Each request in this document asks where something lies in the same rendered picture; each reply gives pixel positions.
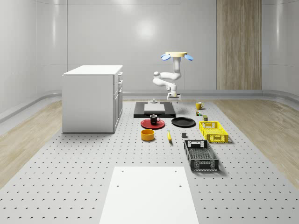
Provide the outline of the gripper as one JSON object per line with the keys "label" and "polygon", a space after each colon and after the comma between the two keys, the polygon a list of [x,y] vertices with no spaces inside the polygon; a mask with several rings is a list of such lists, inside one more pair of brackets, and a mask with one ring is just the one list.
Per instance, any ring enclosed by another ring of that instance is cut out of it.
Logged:
{"label": "gripper", "polygon": [[169,92],[168,93],[168,96],[167,96],[167,100],[168,101],[176,101],[176,102],[178,102],[178,101],[180,101],[181,100],[181,95],[180,94],[174,94],[174,93],[172,93],[172,92]]}

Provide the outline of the black plate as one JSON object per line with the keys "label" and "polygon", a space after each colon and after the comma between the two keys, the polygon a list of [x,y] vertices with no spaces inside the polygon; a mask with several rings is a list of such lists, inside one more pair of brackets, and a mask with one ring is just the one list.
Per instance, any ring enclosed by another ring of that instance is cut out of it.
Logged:
{"label": "black plate", "polygon": [[187,118],[187,117],[173,118],[171,120],[171,122],[173,125],[175,125],[177,127],[182,127],[182,128],[189,128],[189,127],[196,126],[196,122],[193,119]]}

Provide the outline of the red plate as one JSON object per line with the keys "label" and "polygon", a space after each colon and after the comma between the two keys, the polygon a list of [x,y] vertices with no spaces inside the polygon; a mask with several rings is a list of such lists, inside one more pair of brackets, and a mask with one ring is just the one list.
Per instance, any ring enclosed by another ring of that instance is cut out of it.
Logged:
{"label": "red plate", "polygon": [[152,124],[150,119],[145,119],[141,121],[141,126],[146,129],[160,129],[165,126],[165,122],[160,120],[156,124]]}

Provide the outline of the yellow bowl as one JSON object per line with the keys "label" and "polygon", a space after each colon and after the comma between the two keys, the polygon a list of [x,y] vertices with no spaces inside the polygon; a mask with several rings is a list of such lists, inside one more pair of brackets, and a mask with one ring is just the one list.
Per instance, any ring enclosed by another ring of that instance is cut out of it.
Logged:
{"label": "yellow bowl", "polygon": [[141,131],[141,139],[143,141],[152,141],[155,138],[155,131],[152,129],[143,129]]}

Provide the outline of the yellow basket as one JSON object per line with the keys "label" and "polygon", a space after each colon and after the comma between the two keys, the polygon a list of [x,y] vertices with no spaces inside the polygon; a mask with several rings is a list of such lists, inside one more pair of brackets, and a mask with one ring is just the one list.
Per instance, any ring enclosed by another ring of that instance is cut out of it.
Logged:
{"label": "yellow basket", "polygon": [[228,142],[228,133],[218,121],[200,121],[199,130],[209,142]]}

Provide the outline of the dark grey basket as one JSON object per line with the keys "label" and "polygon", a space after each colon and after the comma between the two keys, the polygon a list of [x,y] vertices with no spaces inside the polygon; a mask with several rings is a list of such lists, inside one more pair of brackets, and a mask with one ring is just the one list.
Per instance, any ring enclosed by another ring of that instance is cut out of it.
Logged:
{"label": "dark grey basket", "polygon": [[219,159],[207,140],[185,140],[184,148],[191,170],[219,169]]}

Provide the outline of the white cabinet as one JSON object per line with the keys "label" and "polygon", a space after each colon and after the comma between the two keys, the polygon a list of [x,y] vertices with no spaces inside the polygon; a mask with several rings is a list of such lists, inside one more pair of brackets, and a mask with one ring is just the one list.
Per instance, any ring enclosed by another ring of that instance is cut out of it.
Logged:
{"label": "white cabinet", "polygon": [[114,133],[122,113],[122,65],[82,65],[62,76],[62,131]]}

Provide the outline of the white board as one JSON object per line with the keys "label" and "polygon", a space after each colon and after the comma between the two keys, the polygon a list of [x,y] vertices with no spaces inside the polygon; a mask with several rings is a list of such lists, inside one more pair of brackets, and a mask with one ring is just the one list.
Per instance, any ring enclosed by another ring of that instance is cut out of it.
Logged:
{"label": "white board", "polygon": [[115,167],[100,224],[199,224],[184,167]]}

